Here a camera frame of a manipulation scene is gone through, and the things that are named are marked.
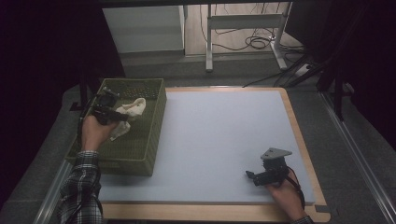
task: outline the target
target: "crate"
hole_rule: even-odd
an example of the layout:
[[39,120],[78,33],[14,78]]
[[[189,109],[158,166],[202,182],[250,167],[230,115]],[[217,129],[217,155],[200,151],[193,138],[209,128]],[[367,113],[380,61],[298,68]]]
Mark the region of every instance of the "crate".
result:
[[[131,129],[128,133],[101,145],[98,152],[102,173],[152,175],[166,104],[163,79],[107,78],[98,93],[103,94],[104,88],[120,94],[114,109],[131,104],[137,98],[146,99],[146,109],[142,116],[129,121]],[[76,139],[65,159],[74,164],[79,151]]]

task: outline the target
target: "plaid sleeve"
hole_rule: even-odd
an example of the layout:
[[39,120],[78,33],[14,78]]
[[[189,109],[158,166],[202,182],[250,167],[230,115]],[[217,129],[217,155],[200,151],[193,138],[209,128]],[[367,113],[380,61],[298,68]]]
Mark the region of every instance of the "plaid sleeve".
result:
[[290,224],[314,224],[314,221],[310,216],[300,218],[298,220],[292,221]]
[[102,207],[97,199],[101,185],[98,153],[81,151],[69,177],[61,186],[61,200],[58,219],[65,223],[76,211],[81,201],[81,209],[71,223],[102,223]]

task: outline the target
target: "person's left hand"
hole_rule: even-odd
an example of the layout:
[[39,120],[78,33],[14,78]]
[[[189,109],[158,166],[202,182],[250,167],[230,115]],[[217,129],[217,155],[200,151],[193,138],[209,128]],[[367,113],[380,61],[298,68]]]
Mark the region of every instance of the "person's left hand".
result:
[[81,150],[96,151],[118,125],[119,123],[114,121],[101,125],[95,116],[89,115],[82,124]]

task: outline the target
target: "crumpled fabric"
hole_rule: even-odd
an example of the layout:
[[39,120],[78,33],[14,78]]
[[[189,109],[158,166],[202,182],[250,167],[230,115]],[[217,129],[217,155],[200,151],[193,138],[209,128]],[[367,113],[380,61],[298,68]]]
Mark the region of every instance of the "crumpled fabric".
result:
[[[121,114],[128,114],[130,121],[134,121],[137,117],[141,116],[146,108],[146,99],[145,98],[138,98],[133,103],[129,105],[122,105],[116,109],[117,112]],[[110,135],[110,140],[114,141],[118,137],[126,134],[131,129],[131,124],[128,121],[121,121],[119,126],[115,128]]]

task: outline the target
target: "hand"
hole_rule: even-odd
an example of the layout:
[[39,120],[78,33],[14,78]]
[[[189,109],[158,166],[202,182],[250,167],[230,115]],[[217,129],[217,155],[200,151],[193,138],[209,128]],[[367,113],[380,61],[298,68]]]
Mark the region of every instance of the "hand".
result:
[[[289,171],[289,177],[298,183],[297,177],[291,169]],[[301,206],[301,199],[296,189],[288,180],[284,180],[279,187],[274,185],[266,185],[265,187],[271,192],[277,205],[292,221],[308,216]]]
[[111,134],[111,131],[119,125],[118,122],[111,122],[101,125],[95,116],[89,115],[82,124],[81,150],[96,151]]

